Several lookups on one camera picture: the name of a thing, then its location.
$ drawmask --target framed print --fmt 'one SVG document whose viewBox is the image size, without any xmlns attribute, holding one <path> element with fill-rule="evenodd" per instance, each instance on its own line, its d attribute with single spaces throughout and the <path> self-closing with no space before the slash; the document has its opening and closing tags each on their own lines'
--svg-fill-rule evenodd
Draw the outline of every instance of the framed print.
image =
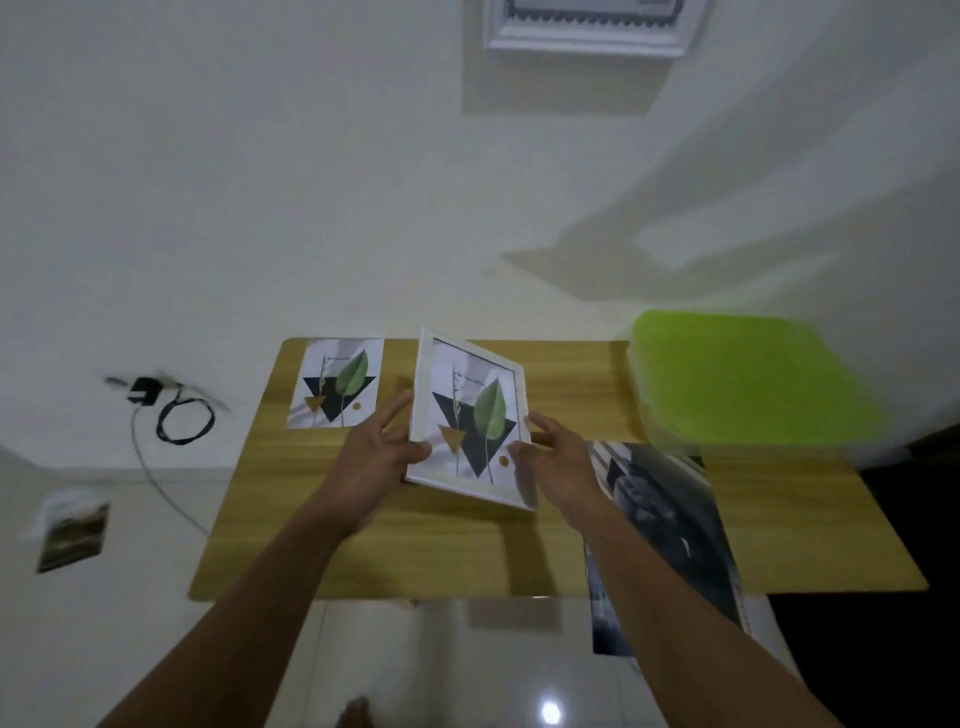
<svg viewBox="0 0 960 728">
<path fill-rule="evenodd" d="M 410 439 L 433 452 L 407 466 L 422 485 L 537 510 L 533 479 L 519 473 L 507 446 L 530 442 L 524 422 L 523 367 L 425 328 L 420 335 Z"/>
<path fill-rule="evenodd" d="M 287 427 L 352 427 L 376 409 L 383 339 L 317 339 L 307 345 Z"/>
</svg>

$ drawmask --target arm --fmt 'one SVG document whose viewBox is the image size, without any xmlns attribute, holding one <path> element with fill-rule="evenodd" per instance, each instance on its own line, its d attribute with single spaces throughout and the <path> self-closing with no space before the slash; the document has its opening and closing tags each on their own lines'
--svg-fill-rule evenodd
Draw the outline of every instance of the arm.
<svg viewBox="0 0 960 728">
<path fill-rule="evenodd" d="M 587 541 L 643 676 L 671 726 L 838 726 L 806 687 L 697 594 L 597 486 L 583 439 L 531 413 L 545 432 L 514 459 Z"/>
<path fill-rule="evenodd" d="M 398 395 L 350 431 L 320 490 L 101 728 L 266 722 L 330 557 L 407 464 L 430 453 L 404 430 L 384 430 L 411 397 Z"/>
</svg>

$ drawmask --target small photo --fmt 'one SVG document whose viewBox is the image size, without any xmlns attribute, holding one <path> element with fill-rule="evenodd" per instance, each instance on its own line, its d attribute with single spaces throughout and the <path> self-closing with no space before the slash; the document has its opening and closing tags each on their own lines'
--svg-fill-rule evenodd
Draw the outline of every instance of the small photo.
<svg viewBox="0 0 960 728">
<path fill-rule="evenodd" d="M 431 470 L 492 486 L 516 485 L 507 446 L 519 439 L 514 373 L 433 340 L 426 439 Z"/>
<path fill-rule="evenodd" d="M 318 339 L 303 353 L 287 427 L 351 427 L 376 409 L 383 339 Z"/>
<path fill-rule="evenodd" d="M 104 548 L 108 511 L 104 503 L 90 513 L 53 522 L 36 572 L 52 571 L 99 554 Z"/>
</svg>

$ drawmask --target black cable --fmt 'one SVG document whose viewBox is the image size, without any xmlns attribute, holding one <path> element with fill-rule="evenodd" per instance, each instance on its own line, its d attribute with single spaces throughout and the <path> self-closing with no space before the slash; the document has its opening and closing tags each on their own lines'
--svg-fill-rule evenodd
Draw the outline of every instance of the black cable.
<svg viewBox="0 0 960 728">
<path fill-rule="evenodd" d="M 166 404 L 163 405 L 163 409 L 160 410 L 160 416 L 156 418 L 156 436 L 160 438 L 165 443 L 170 445 L 189 445 L 194 440 L 199 440 L 207 432 L 213 429 L 213 424 L 217 421 L 217 416 L 213 412 L 213 407 L 210 406 L 209 402 L 206 400 L 201 400 L 199 397 L 188 397 L 185 400 L 180 399 L 180 395 L 183 394 L 183 385 L 180 385 L 180 389 L 177 390 L 177 395 Z M 190 402 L 198 402 L 206 407 L 206 411 L 210 413 L 210 419 L 206 421 L 204 428 L 198 432 L 193 437 L 181 437 L 178 440 L 172 440 L 167 434 L 167 431 L 163 429 L 163 421 L 167 419 L 167 415 L 174 411 L 174 408 L 179 407 L 181 404 L 189 404 Z"/>
<path fill-rule="evenodd" d="M 180 392 L 177 392 L 177 398 L 179 398 L 179 397 L 180 397 Z M 166 414 L 170 414 L 169 411 L 167 411 L 167 407 L 170 407 L 170 409 L 173 409 L 173 407 L 171 407 L 170 405 L 171 405 L 171 404 L 174 404 L 176 401 L 177 401 L 177 399 L 174 399 L 174 401 L 169 402 L 169 403 L 167 404 L 167 406 L 163 408 L 163 412 L 165 412 Z M 190 400 L 180 400 L 180 403 L 181 403 L 181 404 L 186 404 L 188 401 L 194 401 L 194 400 L 193 400 L 192 398 L 191 398 Z M 209 405 L 209 404 L 206 404 L 206 408 L 207 408 L 207 409 L 210 409 L 210 405 Z M 180 508 L 180 507 L 173 501 L 173 499 L 170 498 L 170 497 L 164 492 L 164 490 L 160 487 L 160 484 L 157 483 L 156 480 L 154 479 L 154 475 L 150 472 L 150 468 L 147 467 L 147 463 L 144 462 L 143 453 L 140 452 L 140 445 L 139 445 L 139 443 L 137 443 L 137 441 L 136 441 L 136 416 L 140 413 L 140 410 L 141 410 L 141 409 L 143 409 L 143 407 L 135 407 L 135 408 L 133 409 L 133 415 L 130 417 L 130 437 L 131 437 L 131 440 L 133 441 L 133 451 L 136 452 L 136 459 L 140 461 L 140 467 L 143 469 L 143 474 L 144 474 L 144 476 L 146 476 L 147 482 L 149 482 L 152 486 L 154 486 L 154 488 L 156 488 L 156 491 L 157 491 L 158 493 L 160 493 L 160 496 L 161 496 L 164 500 L 166 500 L 167 503 L 170 504 L 170 507 L 171 507 L 171 508 L 173 508 L 175 511 L 177 511 L 177 513 L 179 513 L 181 516 L 183 516 L 187 521 L 189 521 L 190 523 L 192 523 L 193 526 L 194 526 L 198 531 L 200 531 L 202 534 L 204 534 L 205 536 L 209 536 L 209 535 L 210 535 L 209 532 L 208 532 L 203 526 L 201 526 L 201 525 L 200 525 L 199 523 L 197 523 L 193 518 L 191 518 L 189 515 L 187 515 L 187 513 L 186 513 L 185 511 L 183 511 L 183 509 Z M 162 423 L 162 420 L 163 420 L 163 418 L 164 418 L 165 416 L 166 416 L 165 414 L 161 413 L 161 414 L 160 414 L 160 420 L 158 420 L 157 423 L 156 423 L 156 435 L 157 435 L 157 437 L 160 436 L 160 432 L 162 431 L 161 423 Z M 212 409 L 210 409 L 210 422 L 207 423 L 207 426 L 204 428 L 204 431 L 201 432 L 199 435 L 196 435 L 195 437 L 191 437 L 191 438 L 187 439 L 186 442 L 192 442 L 193 440 L 196 440 L 198 437 L 201 437 L 202 435 L 206 435 L 206 433 L 209 432 L 209 430 L 210 430 L 211 427 L 213 427 L 213 410 L 212 410 Z M 164 442 L 172 442 L 174 445 L 185 445 L 185 444 L 186 444 L 186 443 L 181 442 L 181 441 L 171 441 L 171 440 L 167 439 L 167 438 L 166 438 L 166 433 L 164 433 L 164 437 L 161 437 L 160 439 L 161 439 L 161 440 L 164 440 Z"/>
</svg>

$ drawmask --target wood grain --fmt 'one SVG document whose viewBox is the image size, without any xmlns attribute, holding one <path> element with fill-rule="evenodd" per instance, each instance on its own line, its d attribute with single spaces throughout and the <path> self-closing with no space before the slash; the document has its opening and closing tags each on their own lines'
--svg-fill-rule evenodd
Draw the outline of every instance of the wood grain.
<svg viewBox="0 0 960 728">
<path fill-rule="evenodd" d="M 323 481 L 347 431 L 287 429 L 308 339 L 288 339 L 253 419 L 190 597 L 221 594 Z M 523 365 L 531 409 L 588 439 L 643 442 L 625 342 L 477 341 Z M 378 402 L 411 387 L 417 341 L 384 344 Z M 409 418 L 401 413 L 399 420 Z M 925 586 L 866 487 L 842 461 L 707 461 L 751 592 Z M 536 514 L 404 486 L 338 551 L 318 598 L 586 595 L 583 541 L 544 498 Z"/>
</svg>

